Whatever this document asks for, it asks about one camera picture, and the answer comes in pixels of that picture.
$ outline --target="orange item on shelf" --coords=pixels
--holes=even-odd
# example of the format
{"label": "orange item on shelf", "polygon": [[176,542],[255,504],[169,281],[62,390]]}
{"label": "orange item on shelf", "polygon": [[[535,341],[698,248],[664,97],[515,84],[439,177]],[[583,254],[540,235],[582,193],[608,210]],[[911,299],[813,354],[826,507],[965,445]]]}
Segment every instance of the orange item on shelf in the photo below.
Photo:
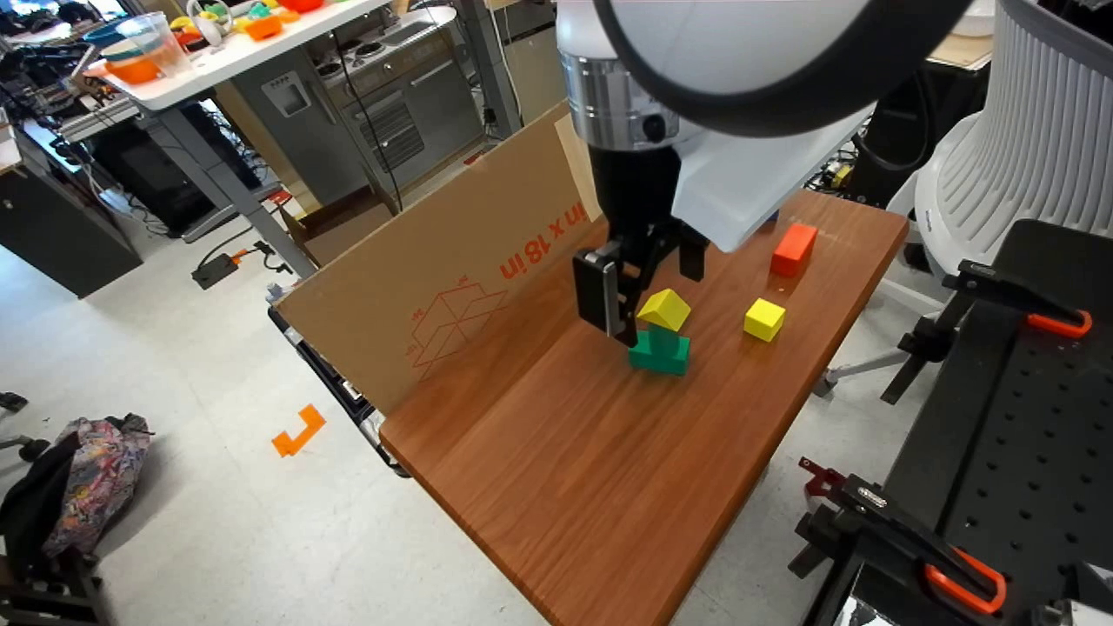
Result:
{"label": "orange item on shelf", "polygon": [[325,0],[282,0],[282,5],[297,11],[297,14],[308,14],[308,11],[319,11]]}
{"label": "orange item on shelf", "polygon": [[107,61],[107,72],[128,84],[151,84],[160,76],[160,61],[154,55],[136,55],[136,60]]}
{"label": "orange item on shelf", "polygon": [[282,22],[273,14],[273,17],[261,17],[261,22],[248,22],[244,31],[255,40],[267,40],[267,38],[274,38],[282,31]]}
{"label": "orange item on shelf", "polygon": [[188,28],[188,31],[174,31],[174,40],[176,40],[181,50],[191,50],[191,45],[199,45],[199,40],[206,40],[206,38],[203,38],[199,28]]}

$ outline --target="cardboard box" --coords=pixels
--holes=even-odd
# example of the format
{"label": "cardboard box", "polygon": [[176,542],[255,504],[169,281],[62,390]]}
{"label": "cardboard box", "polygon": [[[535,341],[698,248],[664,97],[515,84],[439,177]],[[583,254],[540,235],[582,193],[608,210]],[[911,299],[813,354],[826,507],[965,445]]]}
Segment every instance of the cardboard box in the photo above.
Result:
{"label": "cardboard box", "polygon": [[388,412],[595,214],[588,152],[560,105],[347,248],[277,313]]}
{"label": "cardboard box", "polygon": [[363,235],[384,229],[388,221],[388,210],[384,203],[375,204],[355,204],[341,214],[325,218],[308,229],[305,250],[318,263],[336,261],[347,248],[355,248]]}

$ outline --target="colored block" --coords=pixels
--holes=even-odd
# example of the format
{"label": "colored block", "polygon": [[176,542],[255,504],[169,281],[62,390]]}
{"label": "colored block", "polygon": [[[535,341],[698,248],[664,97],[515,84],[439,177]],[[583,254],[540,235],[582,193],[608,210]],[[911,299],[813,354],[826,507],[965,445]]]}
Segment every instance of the colored block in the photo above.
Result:
{"label": "colored block", "polygon": [[627,354],[633,367],[686,376],[691,361],[691,341],[661,327],[646,327],[635,332],[635,343]]}
{"label": "colored block", "polygon": [[773,343],[779,327],[787,322],[787,309],[770,303],[770,299],[754,299],[750,309],[743,313],[743,332]]}
{"label": "colored block", "polygon": [[661,289],[635,309],[635,318],[677,332],[686,327],[688,313],[691,313],[691,305],[677,291]]}
{"label": "colored block", "polygon": [[805,273],[813,240],[816,240],[813,227],[794,221],[773,250],[773,273],[784,273],[784,278]]}

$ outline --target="white robot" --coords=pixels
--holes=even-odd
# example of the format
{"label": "white robot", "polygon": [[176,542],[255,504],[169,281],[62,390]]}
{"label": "white robot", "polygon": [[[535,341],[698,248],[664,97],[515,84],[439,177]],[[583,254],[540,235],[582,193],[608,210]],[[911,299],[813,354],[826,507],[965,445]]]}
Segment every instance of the white robot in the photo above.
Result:
{"label": "white robot", "polygon": [[714,240],[750,218],[676,210],[682,143],[794,136],[909,79],[970,0],[560,0],[567,102],[592,150],[608,242],[574,261],[582,316],[633,343],[633,309],[677,250],[701,278]]}

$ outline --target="orange object on floor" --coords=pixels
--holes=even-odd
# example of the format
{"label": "orange object on floor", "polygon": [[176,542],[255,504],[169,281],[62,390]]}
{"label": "orange object on floor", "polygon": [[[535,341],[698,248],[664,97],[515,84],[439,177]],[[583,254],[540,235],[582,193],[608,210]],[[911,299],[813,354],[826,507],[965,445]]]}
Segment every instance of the orange object on floor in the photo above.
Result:
{"label": "orange object on floor", "polygon": [[244,263],[244,257],[249,257],[255,250],[237,250],[237,254],[230,254],[232,257],[232,263],[241,266]]}
{"label": "orange object on floor", "polygon": [[277,455],[297,455],[297,451],[303,451],[305,440],[325,427],[325,412],[319,412],[313,404],[305,404],[305,405],[300,409],[300,417],[305,422],[305,427],[303,427],[300,434],[277,432],[277,434],[273,437],[273,445],[277,449]]}
{"label": "orange object on floor", "polygon": [[805,273],[807,261],[809,261],[809,248],[813,248],[813,235],[816,229],[807,227],[807,221],[794,221],[777,250],[773,250],[773,273],[784,273],[784,278],[795,278]]}

